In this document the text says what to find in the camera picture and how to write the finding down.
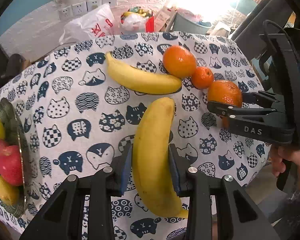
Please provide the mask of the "person right hand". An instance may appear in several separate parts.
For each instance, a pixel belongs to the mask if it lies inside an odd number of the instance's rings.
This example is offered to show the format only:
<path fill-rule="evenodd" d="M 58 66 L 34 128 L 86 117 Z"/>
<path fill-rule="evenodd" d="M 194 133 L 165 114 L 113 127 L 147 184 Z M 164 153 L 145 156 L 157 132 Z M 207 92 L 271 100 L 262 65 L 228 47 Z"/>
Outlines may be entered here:
<path fill-rule="evenodd" d="M 291 162 L 291 166 L 296 169 L 296 188 L 300 191 L 300 150 L 294 146 L 276 146 L 271 145 L 270 158 L 272 173 L 275 177 L 284 173 L 287 169 L 286 162 Z"/>

